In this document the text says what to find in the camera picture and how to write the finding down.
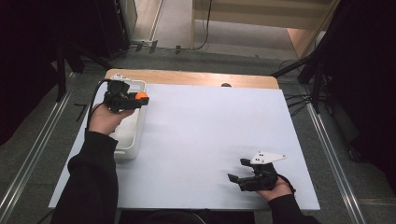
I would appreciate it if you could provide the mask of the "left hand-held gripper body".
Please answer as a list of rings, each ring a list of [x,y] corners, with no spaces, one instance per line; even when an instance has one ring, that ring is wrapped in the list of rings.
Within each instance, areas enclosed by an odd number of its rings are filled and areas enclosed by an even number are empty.
[[[104,104],[112,112],[123,110],[135,110],[135,99],[129,99],[128,93],[131,87],[131,80],[116,74],[107,81],[107,89],[104,95]]]

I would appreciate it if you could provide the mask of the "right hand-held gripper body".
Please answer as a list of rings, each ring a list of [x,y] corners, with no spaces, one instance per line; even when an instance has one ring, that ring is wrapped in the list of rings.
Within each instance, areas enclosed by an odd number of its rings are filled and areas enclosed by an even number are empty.
[[[258,152],[252,159],[249,159],[254,176],[239,177],[238,186],[241,190],[269,190],[277,181],[278,174],[274,167],[275,161],[286,159],[284,154],[270,152]]]

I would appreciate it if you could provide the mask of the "white plastic bin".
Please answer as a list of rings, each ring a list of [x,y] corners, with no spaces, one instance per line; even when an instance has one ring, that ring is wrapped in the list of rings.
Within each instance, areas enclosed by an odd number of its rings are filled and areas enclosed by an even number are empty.
[[[145,92],[144,81],[132,81],[129,92]],[[117,129],[110,135],[118,141],[115,158],[118,160],[132,160],[139,151],[143,123],[146,116],[145,105],[134,110],[132,116],[124,119]]]

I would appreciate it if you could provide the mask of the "person's right hand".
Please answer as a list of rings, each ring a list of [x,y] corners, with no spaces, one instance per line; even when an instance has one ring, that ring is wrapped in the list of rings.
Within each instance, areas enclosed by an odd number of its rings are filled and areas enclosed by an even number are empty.
[[[257,193],[264,198],[267,202],[272,201],[275,198],[282,197],[285,195],[291,195],[292,190],[287,181],[279,177],[276,181],[275,186],[270,190],[257,190]]]

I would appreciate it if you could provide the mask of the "person's left hand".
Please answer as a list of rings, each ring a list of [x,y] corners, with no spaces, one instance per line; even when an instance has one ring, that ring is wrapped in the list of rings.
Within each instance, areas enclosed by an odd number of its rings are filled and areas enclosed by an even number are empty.
[[[133,110],[124,110],[115,113],[107,108],[106,105],[96,105],[92,111],[88,130],[90,132],[110,135],[124,119],[132,116],[133,113]]]

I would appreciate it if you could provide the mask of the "wooden table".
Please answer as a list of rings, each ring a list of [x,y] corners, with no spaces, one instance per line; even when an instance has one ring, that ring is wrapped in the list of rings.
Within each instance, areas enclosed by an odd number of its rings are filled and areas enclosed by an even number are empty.
[[[279,89],[274,77],[148,69],[110,69],[106,72],[106,78],[111,78],[116,74],[132,80],[143,80],[148,84],[199,86],[230,84],[236,88]]]

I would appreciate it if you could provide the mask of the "white board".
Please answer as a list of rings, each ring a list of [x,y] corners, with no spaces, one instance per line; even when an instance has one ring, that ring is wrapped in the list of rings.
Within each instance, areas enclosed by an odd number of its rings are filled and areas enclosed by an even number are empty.
[[[264,210],[254,192],[230,182],[250,176],[240,161],[283,155],[276,171],[295,187],[304,210],[315,193],[282,91],[150,84],[140,149],[118,161],[120,209]]]

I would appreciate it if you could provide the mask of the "black metal stand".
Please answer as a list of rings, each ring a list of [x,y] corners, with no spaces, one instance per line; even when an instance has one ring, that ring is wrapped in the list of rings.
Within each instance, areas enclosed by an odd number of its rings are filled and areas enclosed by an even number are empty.
[[[314,79],[313,92],[311,93],[309,103],[313,106],[317,114],[319,113],[319,92],[323,76],[322,56],[323,48],[317,47],[303,59],[298,60],[297,62],[281,68],[280,70],[271,74],[271,77],[278,78],[302,66],[303,70],[297,79],[300,84],[307,84],[311,79]]]
[[[69,63],[70,67],[81,73],[84,70],[84,64],[79,58],[80,55],[86,56],[95,63],[101,65],[106,70],[112,69],[113,66],[107,63],[99,56],[84,49],[77,43],[65,40],[58,40],[56,43],[56,72],[58,77],[57,87],[58,95],[56,102],[60,102],[66,95],[66,77],[65,63]]]

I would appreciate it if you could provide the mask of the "dark equipment rack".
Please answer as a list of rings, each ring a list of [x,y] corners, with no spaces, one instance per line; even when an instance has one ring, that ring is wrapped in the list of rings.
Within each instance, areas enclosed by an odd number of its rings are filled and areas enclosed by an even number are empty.
[[[137,22],[135,0],[95,0],[104,40],[97,47],[101,55],[112,58],[127,50]]]

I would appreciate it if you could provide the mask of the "black curtain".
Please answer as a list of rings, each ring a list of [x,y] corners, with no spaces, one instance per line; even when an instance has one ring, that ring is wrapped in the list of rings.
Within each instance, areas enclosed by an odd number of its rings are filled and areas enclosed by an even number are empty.
[[[328,90],[356,131],[348,143],[396,193],[396,0],[340,0],[326,36]]]
[[[0,146],[62,81],[60,56],[81,72],[77,20],[89,0],[0,0]]]

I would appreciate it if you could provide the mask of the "light wooden cabinet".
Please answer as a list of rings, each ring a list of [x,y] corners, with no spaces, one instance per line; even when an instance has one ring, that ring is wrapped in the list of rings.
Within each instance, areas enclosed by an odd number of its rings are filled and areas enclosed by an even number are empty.
[[[194,22],[209,18],[286,28],[299,59],[306,57],[318,35],[330,24],[340,0],[191,0],[191,47]]]

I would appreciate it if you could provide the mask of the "metal floor rail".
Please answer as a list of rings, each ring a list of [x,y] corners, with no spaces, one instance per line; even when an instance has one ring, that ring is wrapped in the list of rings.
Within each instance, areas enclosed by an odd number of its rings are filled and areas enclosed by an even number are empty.
[[[26,186],[33,170],[35,169],[35,166],[38,163],[38,160],[40,159],[40,156],[46,144],[48,143],[60,116],[64,112],[78,76],[79,73],[75,72],[72,72],[67,76],[67,91],[61,100],[55,103],[52,107],[46,122],[44,123],[40,133],[31,146],[25,160],[23,161],[23,164],[21,165],[21,168],[7,188],[6,194],[0,202],[0,224],[7,224],[7,220],[9,219],[18,199],[21,196],[21,193],[23,192],[24,187]]]
[[[330,136],[328,135],[325,125],[321,119],[321,115],[316,112],[312,105],[309,105],[307,110],[318,134],[319,141],[332,170],[334,180],[341,194],[344,205],[346,206],[346,210],[352,224],[367,224],[358,199],[347,179],[347,175],[341,162],[337,158]]]

